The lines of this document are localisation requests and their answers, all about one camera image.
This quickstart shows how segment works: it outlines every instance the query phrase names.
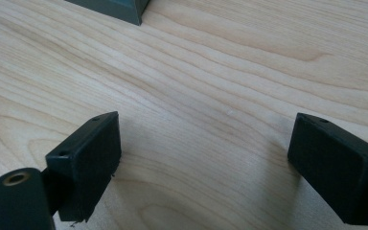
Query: dark gray object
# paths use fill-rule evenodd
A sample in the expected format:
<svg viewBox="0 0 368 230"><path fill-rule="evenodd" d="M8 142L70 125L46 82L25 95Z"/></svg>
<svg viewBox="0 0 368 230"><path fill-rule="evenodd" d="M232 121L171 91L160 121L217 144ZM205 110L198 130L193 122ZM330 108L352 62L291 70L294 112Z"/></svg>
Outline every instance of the dark gray object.
<svg viewBox="0 0 368 230"><path fill-rule="evenodd" d="M368 143L333 123L299 113L288 160L339 217L368 225Z"/></svg>
<svg viewBox="0 0 368 230"><path fill-rule="evenodd" d="M142 13L150 0L66 0L94 12L113 16L140 26Z"/></svg>
<svg viewBox="0 0 368 230"><path fill-rule="evenodd" d="M92 118L46 155L47 169L0 177L0 229L54 229L88 220L121 158L118 112Z"/></svg>

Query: wood grain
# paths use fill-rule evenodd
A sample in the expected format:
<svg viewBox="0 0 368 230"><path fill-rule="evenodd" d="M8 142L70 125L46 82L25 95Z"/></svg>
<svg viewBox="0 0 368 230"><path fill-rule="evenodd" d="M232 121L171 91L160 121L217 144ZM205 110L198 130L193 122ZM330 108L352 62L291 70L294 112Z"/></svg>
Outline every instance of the wood grain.
<svg viewBox="0 0 368 230"><path fill-rule="evenodd" d="M143 21L0 1L0 175L117 110L121 165L74 229L368 229L287 161L297 112L368 141L368 1L151 0Z"/></svg>

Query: light wood grain surface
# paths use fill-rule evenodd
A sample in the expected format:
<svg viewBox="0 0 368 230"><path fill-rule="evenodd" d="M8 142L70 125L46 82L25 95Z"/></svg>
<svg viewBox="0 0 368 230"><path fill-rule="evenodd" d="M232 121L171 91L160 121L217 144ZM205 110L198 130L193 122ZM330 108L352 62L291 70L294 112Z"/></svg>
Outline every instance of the light wood grain surface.
<svg viewBox="0 0 368 230"><path fill-rule="evenodd" d="M368 1L151 0L137 27L0 0L0 175L114 110L116 177L57 229L368 229L287 161L297 112L368 141Z"/></svg>

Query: black plastic part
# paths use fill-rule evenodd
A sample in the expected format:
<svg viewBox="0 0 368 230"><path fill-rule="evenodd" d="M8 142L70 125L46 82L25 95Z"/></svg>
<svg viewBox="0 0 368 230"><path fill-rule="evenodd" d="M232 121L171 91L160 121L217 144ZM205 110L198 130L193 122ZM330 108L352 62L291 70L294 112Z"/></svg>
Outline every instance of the black plastic part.
<svg viewBox="0 0 368 230"><path fill-rule="evenodd" d="M50 215L54 215L66 198L73 192L73 181L50 173L48 169L41 172L41 178L49 202Z"/></svg>
<svg viewBox="0 0 368 230"><path fill-rule="evenodd" d="M71 183L72 190L64 188L68 196L58 208L61 220L83 221L91 217L120 158L118 112L89 120L46 155L47 173Z"/></svg>
<svg viewBox="0 0 368 230"><path fill-rule="evenodd" d="M149 0L66 0L94 12L100 12L140 26Z"/></svg>
<svg viewBox="0 0 368 230"><path fill-rule="evenodd" d="M20 169L0 177L0 229L54 229L39 170Z"/></svg>
<svg viewBox="0 0 368 230"><path fill-rule="evenodd" d="M324 119L297 114L288 160L345 223L368 225L368 143Z"/></svg>

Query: wooden table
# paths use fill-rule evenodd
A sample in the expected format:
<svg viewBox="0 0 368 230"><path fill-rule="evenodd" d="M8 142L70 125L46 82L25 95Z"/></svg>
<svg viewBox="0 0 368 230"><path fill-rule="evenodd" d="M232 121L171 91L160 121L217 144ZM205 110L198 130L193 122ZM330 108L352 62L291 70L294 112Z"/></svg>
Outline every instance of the wooden table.
<svg viewBox="0 0 368 230"><path fill-rule="evenodd" d="M75 229L368 229L287 161L297 112L368 141L368 1L151 0L143 21L0 0L0 175L117 110L120 167Z"/></svg>

